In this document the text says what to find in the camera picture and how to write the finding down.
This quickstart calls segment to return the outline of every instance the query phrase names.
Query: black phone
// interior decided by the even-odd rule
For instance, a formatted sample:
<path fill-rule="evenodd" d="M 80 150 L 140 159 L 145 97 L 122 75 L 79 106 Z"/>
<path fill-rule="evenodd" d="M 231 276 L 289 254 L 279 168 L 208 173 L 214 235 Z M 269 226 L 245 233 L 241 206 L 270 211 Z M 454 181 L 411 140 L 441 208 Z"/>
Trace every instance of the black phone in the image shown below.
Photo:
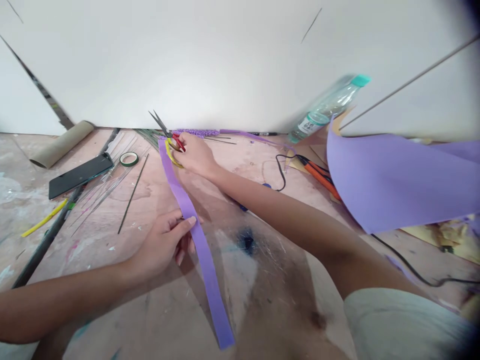
<path fill-rule="evenodd" d="M 92 160 L 50 180 L 48 198 L 50 200 L 55 199 L 57 196 L 89 182 L 98 175 L 110 170 L 113 166 L 114 163 L 110 155 L 104 152 Z"/>

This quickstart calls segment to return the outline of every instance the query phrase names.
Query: red scissors handle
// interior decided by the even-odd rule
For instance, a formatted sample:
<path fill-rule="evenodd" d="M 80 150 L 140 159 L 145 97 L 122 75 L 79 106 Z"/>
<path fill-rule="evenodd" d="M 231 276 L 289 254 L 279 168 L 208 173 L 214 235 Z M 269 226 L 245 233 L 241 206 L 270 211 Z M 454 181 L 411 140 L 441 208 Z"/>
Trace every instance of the red scissors handle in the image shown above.
<path fill-rule="evenodd" d="M 185 146 L 182 144 L 182 142 L 179 139 L 179 136 L 176 133 L 171 134 L 171 138 L 176 141 L 180 149 L 182 149 L 183 152 L 185 152 Z"/>

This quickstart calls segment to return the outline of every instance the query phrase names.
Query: paper roll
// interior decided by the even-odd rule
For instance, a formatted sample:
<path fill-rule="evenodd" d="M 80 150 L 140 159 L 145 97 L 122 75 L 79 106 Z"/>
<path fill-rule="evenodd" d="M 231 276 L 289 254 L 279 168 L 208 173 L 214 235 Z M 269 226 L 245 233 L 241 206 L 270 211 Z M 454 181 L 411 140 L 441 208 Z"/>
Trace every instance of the paper roll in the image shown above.
<path fill-rule="evenodd" d="M 94 129 L 93 125 L 87 121 L 81 121 L 58 137 L 52 144 L 43 148 L 40 152 L 34 154 L 29 160 L 43 169 L 50 169 L 66 153 L 73 149 Z"/>

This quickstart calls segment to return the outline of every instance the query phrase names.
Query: scissor blade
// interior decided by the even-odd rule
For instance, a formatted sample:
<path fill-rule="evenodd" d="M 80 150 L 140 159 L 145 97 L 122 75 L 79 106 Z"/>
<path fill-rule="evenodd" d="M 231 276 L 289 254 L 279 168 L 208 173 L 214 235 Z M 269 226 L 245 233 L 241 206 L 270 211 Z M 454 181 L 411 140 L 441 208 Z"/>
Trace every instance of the scissor blade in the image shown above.
<path fill-rule="evenodd" d="M 171 136 L 169 136 L 169 131 L 167 130 L 167 128 L 165 127 L 164 123 L 162 122 L 162 120 L 160 120 L 160 117 L 157 115 L 157 113 L 155 112 L 155 110 L 153 110 L 153 112 L 155 113 L 156 117 L 150 112 L 150 110 L 148 110 L 148 113 L 151 115 L 151 117 L 156 121 L 156 123 L 160 126 L 161 130 L 163 131 L 163 133 L 168 137 L 170 138 Z"/>
<path fill-rule="evenodd" d="M 160 125 L 161 129 L 163 130 L 163 133 L 165 134 L 165 136 L 167 138 L 171 138 L 172 137 L 172 133 L 167 129 L 167 127 L 164 125 L 164 122 L 162 120 L 160 120 L 160 116 L 157 115 L 157 112 L 155 110 L 153 110 L 153 112 L 155 113 L 155 116 L 157 118 L 157 123 L 158 125 Z"/>

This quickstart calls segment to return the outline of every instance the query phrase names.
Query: black marker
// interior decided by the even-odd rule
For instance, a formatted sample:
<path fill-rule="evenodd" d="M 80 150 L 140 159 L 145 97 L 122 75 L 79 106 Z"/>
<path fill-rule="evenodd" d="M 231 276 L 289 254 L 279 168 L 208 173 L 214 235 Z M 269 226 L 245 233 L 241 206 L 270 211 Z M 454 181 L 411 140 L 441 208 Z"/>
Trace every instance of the black marker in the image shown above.
<path fill-rule="evenodd" d="M 257 136 L 275 136 L 278 135 L 278 132 L 249 132 L 249 134 Z"/>

